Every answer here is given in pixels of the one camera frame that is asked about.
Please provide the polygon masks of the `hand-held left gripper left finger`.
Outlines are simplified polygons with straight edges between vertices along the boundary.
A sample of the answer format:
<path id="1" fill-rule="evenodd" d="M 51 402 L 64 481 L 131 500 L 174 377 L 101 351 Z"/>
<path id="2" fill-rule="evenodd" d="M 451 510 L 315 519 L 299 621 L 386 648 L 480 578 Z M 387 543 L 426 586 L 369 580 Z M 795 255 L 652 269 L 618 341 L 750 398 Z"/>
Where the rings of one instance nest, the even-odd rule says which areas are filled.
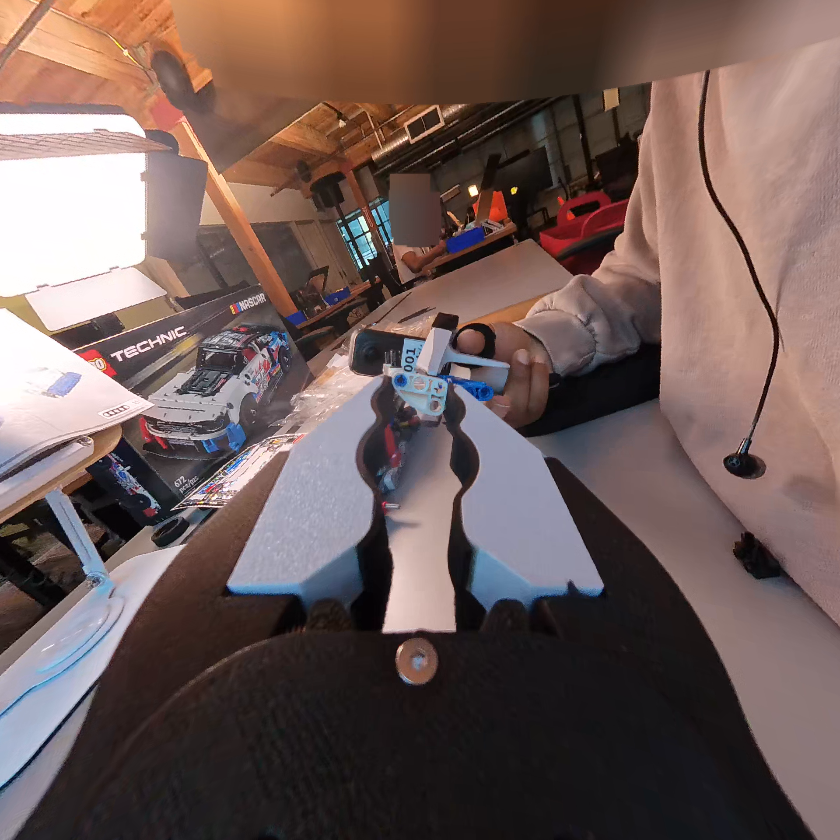
<path id="1" fill-rule="evenodd" d="M 390 396 L 389 380 L 371 378 L 292 446 L 227 580 L 230 594 L 387 603 L 392 556 L 364 446 L 382 431 L 378 401 Z"/>

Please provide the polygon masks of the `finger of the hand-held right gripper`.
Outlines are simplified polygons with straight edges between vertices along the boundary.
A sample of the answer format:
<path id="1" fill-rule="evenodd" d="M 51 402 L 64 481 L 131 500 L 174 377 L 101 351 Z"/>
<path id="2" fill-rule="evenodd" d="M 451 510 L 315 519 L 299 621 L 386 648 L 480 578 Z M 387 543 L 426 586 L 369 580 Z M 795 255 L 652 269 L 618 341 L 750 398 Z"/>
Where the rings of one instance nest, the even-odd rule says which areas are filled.
<path id="1" fill-rule="evenodd" d="M 418 372 L 423 375 L 438 376 L 448 364 L 448 352 L 452 332 L 446 329 L 430 329 L 423 348 L 418 355 Z"/>

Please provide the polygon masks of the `white triangular lego beam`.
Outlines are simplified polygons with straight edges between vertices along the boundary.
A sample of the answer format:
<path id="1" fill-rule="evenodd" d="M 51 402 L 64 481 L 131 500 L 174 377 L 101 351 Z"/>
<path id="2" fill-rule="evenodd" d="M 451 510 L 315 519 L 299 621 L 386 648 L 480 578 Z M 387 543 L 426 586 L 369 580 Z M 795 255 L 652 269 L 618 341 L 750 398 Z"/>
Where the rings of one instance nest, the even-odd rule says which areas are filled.
<path id="1" fill-rule="evenodd" d="M 443 415 L 448 395 L 445 378 L 404 369 L 394 369 L 390 376 L 395 394 L 417 415 L 433 419 Z"/>

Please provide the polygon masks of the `person's right forearm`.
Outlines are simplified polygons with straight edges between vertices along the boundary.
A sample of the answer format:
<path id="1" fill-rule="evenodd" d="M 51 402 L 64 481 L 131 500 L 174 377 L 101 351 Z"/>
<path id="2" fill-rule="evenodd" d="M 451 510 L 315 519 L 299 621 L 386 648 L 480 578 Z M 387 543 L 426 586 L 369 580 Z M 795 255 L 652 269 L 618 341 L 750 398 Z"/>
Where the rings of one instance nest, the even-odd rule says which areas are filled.
<path id="1" fill-rule="evenodd" d="M 560 376 L 584 375 L 661 343 L 657 266 L 605 257 L 593 275 L 574 276 L 515 325 L 541 345 Z"/>

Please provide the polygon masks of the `lego sticker sheet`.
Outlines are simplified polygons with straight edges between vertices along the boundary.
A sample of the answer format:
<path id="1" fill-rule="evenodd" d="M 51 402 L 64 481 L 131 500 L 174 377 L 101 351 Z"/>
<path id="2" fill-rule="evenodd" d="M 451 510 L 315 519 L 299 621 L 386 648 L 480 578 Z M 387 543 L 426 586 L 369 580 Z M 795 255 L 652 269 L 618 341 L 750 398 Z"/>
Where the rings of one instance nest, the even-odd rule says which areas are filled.
<path id="1" fill-rule="evenodd" d="M 248 446 L 190 491 L 173 511 L 224 508 L 274 457 L 291 451 L 305 436 L 306 433 L 300 432 L 279 434 Z"/>

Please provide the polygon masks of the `partly built lego car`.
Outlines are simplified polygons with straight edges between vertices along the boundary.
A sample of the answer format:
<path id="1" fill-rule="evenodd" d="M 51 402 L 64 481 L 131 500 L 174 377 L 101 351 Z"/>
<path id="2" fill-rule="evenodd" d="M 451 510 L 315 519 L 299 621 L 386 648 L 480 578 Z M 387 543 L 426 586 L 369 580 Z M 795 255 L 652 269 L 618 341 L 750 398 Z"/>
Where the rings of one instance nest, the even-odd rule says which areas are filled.
<path id="1" fill-rule="evenodd" d="M 396 400 L 392 417 L 382 434 L 381 463 L 374 473 L 384 513 L 400 508 L 400 504 L 392 499 L 392 495 L 400 485 L 409 450 L 420 426 L 421 418 L 416 409 L 403 400 Z"/>

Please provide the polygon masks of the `lego set box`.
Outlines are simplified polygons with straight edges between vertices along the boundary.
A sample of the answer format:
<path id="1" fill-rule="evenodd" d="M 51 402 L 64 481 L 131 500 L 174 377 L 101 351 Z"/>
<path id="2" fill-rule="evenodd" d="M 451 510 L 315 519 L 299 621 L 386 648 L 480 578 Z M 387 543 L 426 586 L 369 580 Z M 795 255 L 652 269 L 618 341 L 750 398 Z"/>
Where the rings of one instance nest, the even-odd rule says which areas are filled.
<path id="1" fill-rule="evenodd" d="M 115 449 L 88 468 L 140 527 L 266 437 L 312 379 L 300 333 L 258 286 L 198 304 L 76 350 L 149 405 L 121 419 Z"/>

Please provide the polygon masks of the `small black lego piece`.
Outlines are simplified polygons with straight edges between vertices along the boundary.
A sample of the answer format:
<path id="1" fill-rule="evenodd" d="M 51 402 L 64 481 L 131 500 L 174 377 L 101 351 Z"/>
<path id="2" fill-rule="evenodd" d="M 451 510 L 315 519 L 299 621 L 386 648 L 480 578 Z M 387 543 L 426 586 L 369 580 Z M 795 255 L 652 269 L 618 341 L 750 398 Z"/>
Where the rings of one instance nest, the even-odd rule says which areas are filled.
<path id="1" fill-rule="evenodd" d="M 764 581 L 784 576 L 781 563 L 751 532 L 742 532 L 731 551 L 741 567 L 756 580 Z"/>

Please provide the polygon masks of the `lego instruction booklet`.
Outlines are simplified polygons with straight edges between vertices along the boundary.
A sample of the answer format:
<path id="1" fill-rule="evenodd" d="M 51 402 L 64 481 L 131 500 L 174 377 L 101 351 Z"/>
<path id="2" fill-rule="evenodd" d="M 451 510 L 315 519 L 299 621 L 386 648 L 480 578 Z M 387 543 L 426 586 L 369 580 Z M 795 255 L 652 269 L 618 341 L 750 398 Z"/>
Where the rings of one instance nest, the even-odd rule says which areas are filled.
<path id="1" fill-rule="evenodd" d="M 1 477 L 152 406 L 11 311 L 1 310 Z"/>

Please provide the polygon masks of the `crumpled clear plastic bags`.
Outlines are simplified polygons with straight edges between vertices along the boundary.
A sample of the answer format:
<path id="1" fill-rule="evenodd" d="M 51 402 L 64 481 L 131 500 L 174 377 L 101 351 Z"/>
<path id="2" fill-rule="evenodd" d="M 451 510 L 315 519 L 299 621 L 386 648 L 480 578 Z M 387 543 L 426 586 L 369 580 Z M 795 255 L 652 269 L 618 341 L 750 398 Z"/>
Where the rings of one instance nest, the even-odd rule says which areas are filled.
<path id="1" fill-rule="evenodd" d="M 403 320 L 387 317 L 371 325 L 357 325 L 333 352 L 320 374 L 303 391 L 291 398 L 289 414 L 276 422 L 275 427 L 287 433 L 295 429 L 306 431 L 326 419 L 369 383 L 370 376 L 357 374 L 350 368 L 350 340 L 357 332 L 371 328 L 407 338 L 424 339 L 431 329 L 435 314 L 434 308 L 425 308 L 411 313 Z"/>

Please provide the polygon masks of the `black padded wrist rest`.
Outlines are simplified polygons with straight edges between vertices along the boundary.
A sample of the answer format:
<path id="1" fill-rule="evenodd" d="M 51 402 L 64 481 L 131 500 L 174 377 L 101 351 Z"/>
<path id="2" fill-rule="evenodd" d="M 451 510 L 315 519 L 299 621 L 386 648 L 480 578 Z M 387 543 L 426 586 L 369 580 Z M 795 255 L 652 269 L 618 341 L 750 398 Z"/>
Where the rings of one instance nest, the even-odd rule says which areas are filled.
<path id="1" fill-rule="evenodd" d="M 656 401 L 660 387 L 661 348 L 644 343 L 638 351 L 581 375 L 549 375 L 542 415 L 519 433 L 539 437 Z"/>

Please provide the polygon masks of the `wooden stand board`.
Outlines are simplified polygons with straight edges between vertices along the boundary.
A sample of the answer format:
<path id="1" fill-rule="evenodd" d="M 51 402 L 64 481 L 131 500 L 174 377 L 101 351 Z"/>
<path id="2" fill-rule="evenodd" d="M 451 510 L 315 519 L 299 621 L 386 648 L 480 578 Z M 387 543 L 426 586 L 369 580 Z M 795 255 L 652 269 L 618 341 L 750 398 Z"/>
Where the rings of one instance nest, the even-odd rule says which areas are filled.
<path id="1" fill-rule="evenodd" d="M 90 465 L 114 450 L 121 436 L 121 425 L 115 425 L 92 436 L 78 437 L 3 477 L 1 523 L 45 499 L 51 491 L 63 490 L 80 479 Z"/>

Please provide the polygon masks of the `white book stand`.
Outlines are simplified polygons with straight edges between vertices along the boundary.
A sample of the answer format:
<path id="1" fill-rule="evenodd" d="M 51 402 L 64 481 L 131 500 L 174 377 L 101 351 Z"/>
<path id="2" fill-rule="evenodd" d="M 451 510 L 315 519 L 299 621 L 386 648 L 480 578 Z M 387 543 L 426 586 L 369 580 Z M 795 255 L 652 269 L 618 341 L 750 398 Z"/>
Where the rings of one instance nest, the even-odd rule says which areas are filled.
<path id="1" fill-rule="evenodd" d="M 98 682 L 146 596 L 181 550 L 133 557 L 111 576 L 69 498 L 53 490 L 46 500 L 86 580 L 80 600 L 2 673 L 2 786 L 20 774 Z"/>

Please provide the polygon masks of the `person's torso beige hoodie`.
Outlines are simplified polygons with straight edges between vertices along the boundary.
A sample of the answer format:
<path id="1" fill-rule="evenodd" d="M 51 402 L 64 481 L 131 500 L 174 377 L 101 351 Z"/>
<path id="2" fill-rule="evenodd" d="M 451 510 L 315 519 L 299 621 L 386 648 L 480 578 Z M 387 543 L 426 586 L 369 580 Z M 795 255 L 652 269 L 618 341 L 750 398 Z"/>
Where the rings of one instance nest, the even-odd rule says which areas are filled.
<path id="1" fill-rule="evenodd" d="M 626 235 L 658 258 L 660 406 L 838 623 L 838 38 L 655 82 Z"/>

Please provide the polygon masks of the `studio light panel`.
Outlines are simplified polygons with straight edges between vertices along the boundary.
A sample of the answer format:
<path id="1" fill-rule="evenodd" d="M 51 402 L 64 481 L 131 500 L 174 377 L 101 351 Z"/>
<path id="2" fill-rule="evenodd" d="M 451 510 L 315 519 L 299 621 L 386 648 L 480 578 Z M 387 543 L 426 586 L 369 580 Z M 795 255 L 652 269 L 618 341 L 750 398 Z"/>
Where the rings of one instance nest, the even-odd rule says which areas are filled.
<path id="1" fill-rule="evenodd" d="M 205 161 L 111 106 L 4 101 L 1 141 L 2 308 L 60 333 L 176 296 Z"/>

